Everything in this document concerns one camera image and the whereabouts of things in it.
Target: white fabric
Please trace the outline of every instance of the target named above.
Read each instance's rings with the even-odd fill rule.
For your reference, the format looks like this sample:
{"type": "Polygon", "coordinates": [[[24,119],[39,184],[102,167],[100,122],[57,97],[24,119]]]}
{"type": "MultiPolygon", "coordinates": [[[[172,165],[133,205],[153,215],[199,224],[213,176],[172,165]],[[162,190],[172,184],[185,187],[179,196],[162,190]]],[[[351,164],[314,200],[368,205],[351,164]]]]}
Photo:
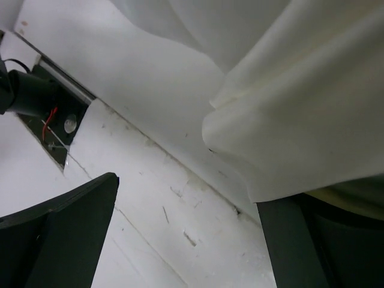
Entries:
{"type": "Polygon", "coordinates": [[[251,201],[384,172],[384,1],[113,2],[227,73],[203,138],[251,201]]]}

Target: white curtain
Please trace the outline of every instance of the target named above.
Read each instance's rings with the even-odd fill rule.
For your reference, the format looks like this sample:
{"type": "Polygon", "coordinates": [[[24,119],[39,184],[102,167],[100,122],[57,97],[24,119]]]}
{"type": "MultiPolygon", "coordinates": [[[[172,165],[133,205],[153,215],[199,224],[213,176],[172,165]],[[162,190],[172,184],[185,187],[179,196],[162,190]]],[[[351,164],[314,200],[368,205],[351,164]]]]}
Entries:
{"type": "Polygon", "coordinates": [[[251,201],[384,172],[384,1],[112,2],[226,73],[203,138],[251,201]]]}

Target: black cable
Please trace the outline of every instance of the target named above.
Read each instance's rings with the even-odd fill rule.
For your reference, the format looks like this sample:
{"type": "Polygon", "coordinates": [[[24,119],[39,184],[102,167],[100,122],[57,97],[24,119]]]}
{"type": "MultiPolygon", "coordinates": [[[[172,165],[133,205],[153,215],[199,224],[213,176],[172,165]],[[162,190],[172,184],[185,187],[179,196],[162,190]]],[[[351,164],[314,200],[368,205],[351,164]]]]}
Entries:
{"type": "Polygon", "coordinates": [[[30,69],[22,62],[22,61],[20,61],[20,60],[17,60],[17,59],[7,59],[7,60],[4,60],[4,62],[7,62],[7,61],[11,61],[11,62],[15,62],[15,63],[17,63],[17,64],[19,64],[21,67],[23,67],[24,68],[24,70],[28,73],[28,74],[30,74],[31,73],[31,71],[30,71],[30,69]]]}

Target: red wire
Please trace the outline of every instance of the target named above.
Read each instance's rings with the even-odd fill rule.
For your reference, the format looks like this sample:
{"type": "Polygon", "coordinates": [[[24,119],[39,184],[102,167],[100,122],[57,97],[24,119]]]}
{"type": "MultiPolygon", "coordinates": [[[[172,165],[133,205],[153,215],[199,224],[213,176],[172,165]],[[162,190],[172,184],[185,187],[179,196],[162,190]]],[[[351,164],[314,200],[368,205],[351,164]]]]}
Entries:
{"type": "Polygon", "coordinates": [[[46,123],[44,124],[44,127],[43,127],[43,135],[42,135],[42,138],[43,138],[43,142],[44,142],[44,143],[45,143],[45,141],[46,141],[46,130],[47,130],[47,128],[48,128],[48,125],[49,125],[49,123],[51,122],[53,116],[56,114],[57,111],[58,111],[58,108],[57,108],[57,107],[53,108],[53,109],[50,111],[50,114],[49,114],[49,117],[48,117],[46,123]]]}

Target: white painted floor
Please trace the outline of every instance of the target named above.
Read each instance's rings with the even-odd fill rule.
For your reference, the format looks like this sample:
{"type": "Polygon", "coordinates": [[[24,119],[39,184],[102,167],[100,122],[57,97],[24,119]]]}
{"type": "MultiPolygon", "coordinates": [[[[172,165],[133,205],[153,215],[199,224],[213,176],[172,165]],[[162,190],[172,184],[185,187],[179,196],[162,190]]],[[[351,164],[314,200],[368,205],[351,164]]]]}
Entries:
{"type": "MultiPolygon", "coordinates": [[[[30,66],[37,56],[12,36],[0,53],[30,66]]],[[[14,115],[0,119],[0,131],[10,135],[0,139],[0,215],[104,172],[120,177],[93,287],[275,287],[260,224],[237,215],[204,180],[100,100],[85,115],[64,173],[14,115]]]]}

